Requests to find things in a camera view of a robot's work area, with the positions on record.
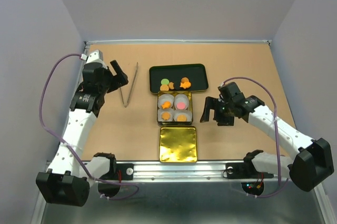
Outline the metal tongs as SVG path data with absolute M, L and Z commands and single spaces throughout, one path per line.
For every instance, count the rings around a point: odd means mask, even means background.
M 138 75 L 138 69 L 139 69 L 139 64 L 137 62 L 136 66 L 135 66 L 135 72 L 134 72 L 134 75 L 133 75 L 131 86 L 130 86 L 130 89 L 129 89 L 129 92 L 128 92 L 128 96 L 127 96 L 126 99 L 124 98 L 123 91 L 120 88 L 120 96 L 121 96 L 121 100 L 122 100 L 122 104 L 123 104 L 124 108 L 127 108 L 128 105 L 130 104 L 130 101 L 131 101 L 131 98 L 132 98 L 132 93 L 133 93 L 134 86 L 135 86 L 135 82 L 136 82 L 137 75 Z

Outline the pink sandwich cookie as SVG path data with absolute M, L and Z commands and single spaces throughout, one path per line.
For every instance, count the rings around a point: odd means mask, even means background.
M 175 105 L 176 105 L 176 109 L 179 109 L 179 110 L 187 109 L 187 104 L 182 101 L 176 103 Z

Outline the gold cookie tin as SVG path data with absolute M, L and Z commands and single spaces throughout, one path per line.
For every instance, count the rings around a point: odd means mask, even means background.
M 177 122 L 177 121 L 169 121 L 169 122 L 158 122 L 157 121 L 157 124 L 159 126 L 183 126 L 183 125 L 186 125 L 186 126 L 190 126 L 193 122 L 193 100 L 192 100 L 192 93 L 190 91 L 161 91 L 157 94 L 157 99 L 160 95 L 162 94 L 171 94 L 174 96 L 177 95 L 177 94 L 185 94 L 188 96 L 189 98 L 189 101 L 190 101 L 190 104 L 189 104 L 189 108 L 187 109 L 188 111 L 190 111 L 192 113 L 192 121 L 191 122 Z

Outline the orange fish cookie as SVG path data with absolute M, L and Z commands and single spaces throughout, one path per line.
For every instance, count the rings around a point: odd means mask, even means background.
M 165 102 L 161 105 L 162 109 L 169 109 L 169 108 L 171 108 L 171 106 L 172 106 L 172 104 L 171 104 L 170 101 L 165 101 Z
M 191 83 L 190 82 L 181 82 L 180 83 L 180 88 L 189 89 L 190 87 L 191 87 Z

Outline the orange flower cookie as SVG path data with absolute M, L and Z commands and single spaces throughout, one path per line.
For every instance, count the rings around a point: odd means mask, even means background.
M 162 119 L 163 120 L 169 120 L 171 117 L 171 114 L 169 112 L 163 112 L 162 113 Z

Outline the gold tin lid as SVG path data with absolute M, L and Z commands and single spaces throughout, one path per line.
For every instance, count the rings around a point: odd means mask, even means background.
M 197 162 L 197 132 L 193 126 L 163 126 L 160 129 L 159 161 Z

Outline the white paper cup back right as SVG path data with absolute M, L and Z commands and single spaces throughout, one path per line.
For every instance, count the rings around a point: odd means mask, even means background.
M 175 96 L 175 98 L 174 98 L 174 107 L 175 107 L 175 109 L 176 109 L 176 105 L 175 104 L 178 103 L 178 102 L 181 102 L 181 101 L 187 104 L 187 109 L 188 109 L 190 101 L 189 101 L 188 96 L 185 95 L 185 94 L 177 94 Z

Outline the black serving tray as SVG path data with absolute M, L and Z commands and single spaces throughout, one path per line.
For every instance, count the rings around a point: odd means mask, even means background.
M 161 81 L 168 79 L 169 82 L 177 84 L 177 90 L 180 88 L 181 80 L 186 77 L 191 87 L 186 90 L 191 92 L 206 91 L 209 87 L 206 69 L 203 64 L 183 64 L 183 65 L 165 65 L 152 66 L 149 69 L 150 92 L 157 94 L 160 91 Z

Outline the white paper cup front right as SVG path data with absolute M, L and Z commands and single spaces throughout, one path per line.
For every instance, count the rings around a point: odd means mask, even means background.
M 192 113 L 188 110 L 175 110 L 173 114 L 173 120 L 176 121 L 176 118 L 180 114 L 185 114 L 187 116 L 187 121 L 183 122 L 191 122 L 192 121 Z

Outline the swirl tan cookie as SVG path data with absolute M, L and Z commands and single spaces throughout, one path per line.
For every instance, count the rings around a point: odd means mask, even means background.
M 187 77 L 183 77 L 183 78 L 181 79 L 181 82 L 182 82 L 182 83 L 189 82 L 189 79 L 188 79 Z

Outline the round dotted tan biscuit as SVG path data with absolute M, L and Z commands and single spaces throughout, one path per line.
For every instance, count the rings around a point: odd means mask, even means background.
M 170 88 L 169 88 L 168 85 L 161 85 L 160 86 L 160 91 L 169 91 L 169 90 L 170 90 Z

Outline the green sandwich cookie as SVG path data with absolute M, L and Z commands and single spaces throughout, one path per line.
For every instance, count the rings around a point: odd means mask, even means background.
M 162 85 L 168 85 L 170 83 L 170 81 L 168 80 L 168 79 L 166 79 L 166 78 L 163 78 L 162 80 L 161 80 L 161 84 Z

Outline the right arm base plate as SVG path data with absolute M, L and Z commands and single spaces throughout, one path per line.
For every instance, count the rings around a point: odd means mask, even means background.
M 245 162 L 230 162 L 225 166 L 226 177 L 228 179 L 258 179 L 258 178 L 273 178 L 274 175 L 267 172 L 258 172 L 252 164 Z

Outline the aluminium rail frame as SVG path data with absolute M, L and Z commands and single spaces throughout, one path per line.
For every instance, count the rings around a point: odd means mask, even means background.
M 139 69 L 130 104 L 123 107 L 120 88 L 104 97 L 97 120 L 90 130 L 80 156 L 85 164 L 98 152 L 114 154 L 116 163 L 133 163 L 132 181 L 100 180 L 99 193 L 106 200 L 121 200 L 121 192 L 131 187 L 138 192 L 143 183 L 150 182 L 229 182 L 245 181 L 244 194 L 250 198 L 267 198 L 265 183 L 270 179 L 228 179 L 225 166 L 242 162 L 248 152 L 262 150 L 268 154 L 287 156 L 283 148 L 261 130 L 235 118 L 233 126 L 218 126 L 210 111 L 210 120 L 200 123 L 205 98 L 218 98 L 218 87 L 235 82 L 245 97 L 256 96 L 277 116 L 286 106 L 285 96 L 267 43 L 136 43 L 104 44 L 88 42 L 83 54 L 100 50 L 106 66 L 116 60 L 128 77 L 128 84 L 120 87 L 128 96 L 135 66 Z M 157 124 L 157 94 L 150 92 L 149 69 L 152 66 L 203 64 L 209 87 L 206 91 L 191 92 L 193 122 L 197 132 L 195 163 L 162 163 L 159 161 L 160 129 Z M 271 94 L 281 95 L 280 104 Z M 293 127 L 290 117 L 282 119 Z

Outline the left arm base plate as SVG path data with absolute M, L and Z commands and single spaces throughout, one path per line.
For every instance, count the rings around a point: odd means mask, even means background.
M 118 181 L 132 181 L 134 178 L 134 164 L 133 163 L 116 163 L 109 164 L 108 170 L 106 168 L 99 168 L 94 170 L 89 166 L 89 162 L 85 163 L 92 175 L 102 180 L 118 180 Z

